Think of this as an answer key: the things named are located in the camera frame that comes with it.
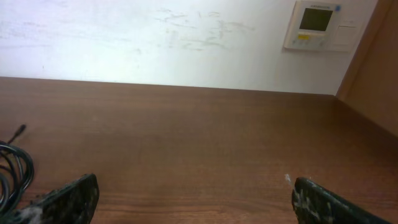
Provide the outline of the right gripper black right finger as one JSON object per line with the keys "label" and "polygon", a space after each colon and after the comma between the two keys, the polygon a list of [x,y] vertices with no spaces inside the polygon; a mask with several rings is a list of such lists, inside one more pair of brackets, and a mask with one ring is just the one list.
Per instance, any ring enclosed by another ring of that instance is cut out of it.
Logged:
{"label": "right gripper black right finger", "polygon": [[304,177],[295,180],[292,207],[299,224],[390,224]]}

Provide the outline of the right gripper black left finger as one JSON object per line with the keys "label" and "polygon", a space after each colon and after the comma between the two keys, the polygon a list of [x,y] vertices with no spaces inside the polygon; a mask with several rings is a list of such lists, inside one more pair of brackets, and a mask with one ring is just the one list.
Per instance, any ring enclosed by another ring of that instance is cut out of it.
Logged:
{"label": "right gripper black left finger", "polygon": [[90,223],[100,197],[97,178],[85,174],[77,180],[31,201],[30,205],[1,217],[1,224]]}

